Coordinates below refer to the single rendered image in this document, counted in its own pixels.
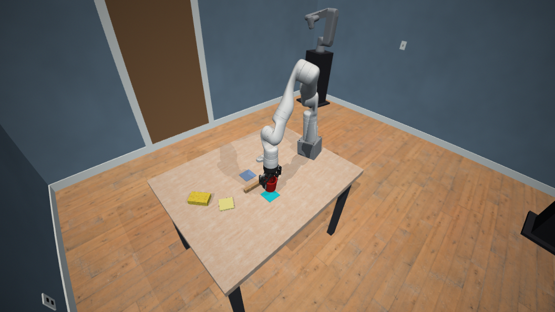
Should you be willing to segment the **yellow sponge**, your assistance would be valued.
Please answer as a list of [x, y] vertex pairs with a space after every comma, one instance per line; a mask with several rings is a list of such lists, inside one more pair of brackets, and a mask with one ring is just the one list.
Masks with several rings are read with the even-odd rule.
[[187, 201], [188, 201], [188, 204], [192, 204], [192, 205], [208, 206], [210, 199], [211, 199], [211, 193], [192, 191]]

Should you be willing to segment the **pale yellow sticky-note pad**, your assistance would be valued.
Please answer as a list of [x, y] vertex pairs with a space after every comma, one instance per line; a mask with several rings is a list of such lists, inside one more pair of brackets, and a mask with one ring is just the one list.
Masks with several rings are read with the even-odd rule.
[[234, 209], [233, 198], [229, 197], [225, 199], [219, 199], [219, 208], [220, 211]]

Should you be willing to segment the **dark red cup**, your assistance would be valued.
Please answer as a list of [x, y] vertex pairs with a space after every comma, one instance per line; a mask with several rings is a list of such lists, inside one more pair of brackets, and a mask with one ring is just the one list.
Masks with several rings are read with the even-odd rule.
[[277, 183], [277, 178], [276, 176], [273, 176], [269, 179], [269, 181], [266, 184], [266, 191], [267, 192], [274, 192], [276, 189], [276, 183]]

